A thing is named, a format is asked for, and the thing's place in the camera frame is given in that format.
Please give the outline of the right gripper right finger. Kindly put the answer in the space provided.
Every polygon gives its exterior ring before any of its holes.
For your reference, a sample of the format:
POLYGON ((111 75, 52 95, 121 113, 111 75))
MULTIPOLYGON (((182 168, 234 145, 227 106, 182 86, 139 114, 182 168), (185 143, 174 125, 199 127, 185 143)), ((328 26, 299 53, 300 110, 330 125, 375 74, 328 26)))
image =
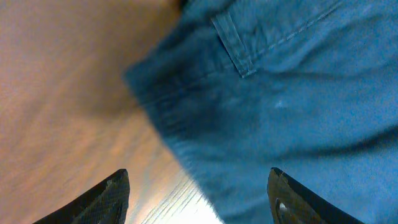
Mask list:
POLYGON ((276 167, 267 194, 275 224, 363 224, 276 167))

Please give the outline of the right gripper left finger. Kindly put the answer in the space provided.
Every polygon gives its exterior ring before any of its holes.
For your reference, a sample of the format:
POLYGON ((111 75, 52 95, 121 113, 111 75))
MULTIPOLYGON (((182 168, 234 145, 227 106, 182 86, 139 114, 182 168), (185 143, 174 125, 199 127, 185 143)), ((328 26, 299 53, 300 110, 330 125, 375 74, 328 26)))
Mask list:
POLYGON ((129 206, 129 176, 119 169, 34 224, 124 224, 129 206))

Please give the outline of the blue denim shorts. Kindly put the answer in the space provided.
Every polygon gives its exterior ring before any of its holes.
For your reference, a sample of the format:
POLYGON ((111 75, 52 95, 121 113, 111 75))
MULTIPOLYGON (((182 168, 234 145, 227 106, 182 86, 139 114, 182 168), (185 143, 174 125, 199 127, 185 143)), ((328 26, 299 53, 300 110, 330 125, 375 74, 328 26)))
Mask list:
POLYGON ((189 1, 126 81, 225 223, 272 222, 272 167, 397 222, 397 0, 189 1))

